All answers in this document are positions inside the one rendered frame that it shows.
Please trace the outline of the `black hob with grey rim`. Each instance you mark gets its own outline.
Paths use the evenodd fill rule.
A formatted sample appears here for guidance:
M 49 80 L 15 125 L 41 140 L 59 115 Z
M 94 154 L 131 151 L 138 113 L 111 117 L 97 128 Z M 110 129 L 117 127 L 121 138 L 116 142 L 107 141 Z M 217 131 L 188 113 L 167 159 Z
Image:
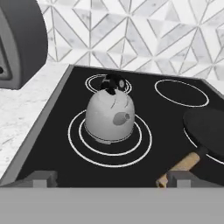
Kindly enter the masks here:
M 126 80 L 135 106 L 132 134 L 99 143 L 85 128 L 90 98 L 107 74 Z M 224 111 L 224 98 L 194 78 L 70 66 L 0 180 L 0 186 L 35 171 L 56 171 L 57 187 L 156 187 L 164 140 L 188 109 Z

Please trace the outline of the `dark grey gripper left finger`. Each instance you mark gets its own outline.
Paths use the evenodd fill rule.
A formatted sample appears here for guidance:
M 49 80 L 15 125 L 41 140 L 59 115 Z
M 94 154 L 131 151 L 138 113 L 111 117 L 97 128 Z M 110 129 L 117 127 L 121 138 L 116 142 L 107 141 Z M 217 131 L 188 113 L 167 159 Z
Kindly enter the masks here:
M 49 188 L 57 186 L 56 171 L 34 171 L 24 179 L 9 184 L 9 187 Z

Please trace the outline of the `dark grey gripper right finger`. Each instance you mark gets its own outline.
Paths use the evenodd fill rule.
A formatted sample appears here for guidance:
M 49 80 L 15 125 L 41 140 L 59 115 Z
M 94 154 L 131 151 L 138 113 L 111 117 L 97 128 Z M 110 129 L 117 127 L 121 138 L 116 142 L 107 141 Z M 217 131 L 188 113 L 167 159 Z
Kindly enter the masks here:
M 168 187 L 176 188 L 218 188 L 220 185 L 200 179 L 189 171 L 168 171 Z

